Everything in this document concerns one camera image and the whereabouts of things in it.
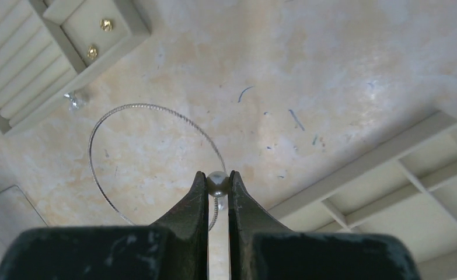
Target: blue mark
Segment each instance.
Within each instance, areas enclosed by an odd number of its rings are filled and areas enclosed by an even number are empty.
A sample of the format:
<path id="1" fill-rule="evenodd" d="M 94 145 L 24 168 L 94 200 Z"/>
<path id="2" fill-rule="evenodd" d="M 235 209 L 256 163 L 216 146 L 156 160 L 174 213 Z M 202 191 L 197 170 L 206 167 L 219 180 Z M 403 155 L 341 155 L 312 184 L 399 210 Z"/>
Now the blue mark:
<path id="1" fill-rule="evenodd" d="M 290 114 L 292 114 L 292 117 L 294 118 L 295 122 L 301 127 L 302 131 L 305 131 L 304 126 L 302 126 L 294 111 L 292 109 L 288 109 L 288 111 L 290 112 Z"/>
<path id="2" fill-rule="evenodd" d="M 249 86 L 248 88 L 246 88 L 246 89 L 244 89 L 244 90 L 242 91 L 242 93 L 241 93 L 240 96 L 239 96 L 239 102 L 238 102 L 238 103 L 240 103 L 240 101 L 242 100 L 242 95 L 244 94 L 244 92 L 246 92 L 248 89 L 251 89 L 251 88 L 253 88 L 253 87 L 254 87 L 254 86 Z"/>

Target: scratch mark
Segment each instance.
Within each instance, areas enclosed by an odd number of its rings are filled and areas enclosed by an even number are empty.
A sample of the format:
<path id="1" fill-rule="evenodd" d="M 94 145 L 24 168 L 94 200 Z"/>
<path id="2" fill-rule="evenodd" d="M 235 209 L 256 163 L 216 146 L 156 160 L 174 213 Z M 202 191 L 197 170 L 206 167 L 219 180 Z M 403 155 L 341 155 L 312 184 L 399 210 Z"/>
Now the scratch mark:
<path id="1" fill-rule="evenodd" d="M 302 131 L 305 131 L 304 126 L 302 126 L 294 111 L 292 109 L 288 109 L 288 111 L 290 112 L 290 114 L 292 114 L 292 117 L 294 118 L 295 122 L 301 127 Z"/>
<path id="2" fill-rule="evenodd" d="M 242 95 L 244 94 L 244 92 L 246 92 L 248 89 L 251 89 L 251 88 L 253 88 L 253 87 L 254 87 L 254 86 L 249 86 L 248 88 L 246 88 L 246 89 L 244 89 L 244 90 L 242 91 L 242 93 L 241 93 L 240 96 L 239 96 L 239 102 L 238 102 L 238 103 L 240 103 L 240 101 L 242 101 Z"/>

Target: metal ball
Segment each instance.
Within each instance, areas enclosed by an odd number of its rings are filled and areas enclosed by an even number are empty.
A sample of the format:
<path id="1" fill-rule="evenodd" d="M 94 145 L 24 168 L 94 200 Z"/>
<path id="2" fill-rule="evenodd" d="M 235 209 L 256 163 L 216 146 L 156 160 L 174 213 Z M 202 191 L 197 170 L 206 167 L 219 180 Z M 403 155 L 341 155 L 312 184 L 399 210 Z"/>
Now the metal ball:
<path id="1" fill-rule="evenodd" d="M 214 171 L 207 177 L 208 193 L 213 197 L 224 197 L 230 190 L 228 175 L 223 171 Z"/>

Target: silver chain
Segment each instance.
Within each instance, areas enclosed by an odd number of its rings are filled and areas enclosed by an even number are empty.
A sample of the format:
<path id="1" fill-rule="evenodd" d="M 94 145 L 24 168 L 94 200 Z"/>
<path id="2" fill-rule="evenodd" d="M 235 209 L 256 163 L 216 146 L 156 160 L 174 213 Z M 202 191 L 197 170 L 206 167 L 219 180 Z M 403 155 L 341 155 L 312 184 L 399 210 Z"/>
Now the silver chain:
<path id="1" fill-rule="evenodd" d="M 94 182 L 97 185 L 97 188 L 101 192 L 101 195 L 106 199 L 108 204 L 113 208 L 113 210 L 115 210 L 115 212 L 117 212 L 120 215 L 120 217 L 122 217 L 122 219 L 124 219 L 125 221 L 127 221 L 131 225 L 135 225 L 135 223 L 132 222 L 130 219 L 128 219 L 125 215 L 123 215 L 115 207 L 115 205 L 113 205 L 113 203 L 111 203 L 110 199 L 106 196 L 106 194 L 104 193 L 103 189 L 101 188 L 101 185 L 99 184 L 99 182 L 97 180 L 96 172 L 94 171 L 94 166 L 92 164 L 92 141 L 94 140 L 94 136 L 96 135 L 96 131 L 99 128 L 99 126 L 107 118 L 109 118 L 111 115 L 113 115 L 114 113 L 119 112 L 121 110 L 132 109 L 132 108 L 146 108 L 146 109 L 150 109 L 150 110 L 165 111 L 165 112 L 167 112 L 167 113 L 169 113 L 171 115 L 174 115 L 175 117 L 183 120 L 184 122 L 188 123 L 190 126 L 192 126 L 197 131 L 199 131 L 204 136 L 204 138 L 206 138 L 206 140 L 210 143 L 210 145 L 213 148 L 214 152 L 218 156 L 218 159 L 221 161 L 221 166 L 223 168 L 223 172 L 225 172 L 225 173 L 226 173 L 226 167 L 225 167 L 225 162 L 223 161 L 223 158 L 221 157 L 221 154 L 218 151 L 218 148 L 216 147 L 214 142 L 211 140 L 209 135 L 207 135 L 206 132 L 204 132 L 204 130 L 202 128 L 200 128 L 199 125 L 197 125 L 191 119 L 187 118 L 186 116 L 184 116 L 184 115 L 182 115 L 182 114 L 180 114 L 180 113 L 178 113 L 176 111 L 173 111 L 172 109 L 168 109 L 168 108 L 165 108 L 165 107 L 162 107 L 162 106 L 158 106 L 158 105 L 154 105 L 154 104 L 148 104 L 148 103 L 133 103 L 133 104 L 125 104 L 125 105 L 122 105 L 122 106 L 118 106 L 115 109 L 113 109 L 113 110 L 109 111 L 108 113 L 104 114 L 104 116 L 101 117 L 99 119 L 99 121 L 97 121 L 96 125 L 94 126 L 94 128 L 93 128 L 93 130 L 92 130 L 92 132 L 90 134 L 90 138 L 89 138 L 88 156 L 89 156 L 90 171 L 92 173 L 92 177 L 94 178 Z M 216 223 L 216 219 L 217 218 L 218 218 L 218 199 L 214 198 L 214 213 L 213 213 L 213 218 L 211 220 L 211 223 L 210 223 L 210 226 L 209 226 L 208 230 L 211 230 L 213 228 L 213 226 Z"/>

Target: gold stud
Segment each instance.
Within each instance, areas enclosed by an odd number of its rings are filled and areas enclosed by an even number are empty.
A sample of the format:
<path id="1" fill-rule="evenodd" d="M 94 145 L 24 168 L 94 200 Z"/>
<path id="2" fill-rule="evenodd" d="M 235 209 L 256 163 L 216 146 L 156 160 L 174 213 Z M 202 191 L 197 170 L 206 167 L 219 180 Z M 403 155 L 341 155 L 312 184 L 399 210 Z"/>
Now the gold stud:
<path id="1" fill-rule="evenodd" d="M 90 60 L 95 60 L 97 57 L 97 48 L 93 45 L 89 46 L 88 49 L 88 57 Z"/>
<path id="2" fill-rule="evenodd" d="M 102 19 L 99 25 L 101 26 L 101 29 L 103 29 L 103 31 L 106 32 L 111 31 L 113 29 L 113 24 L 109 19 Z"/>

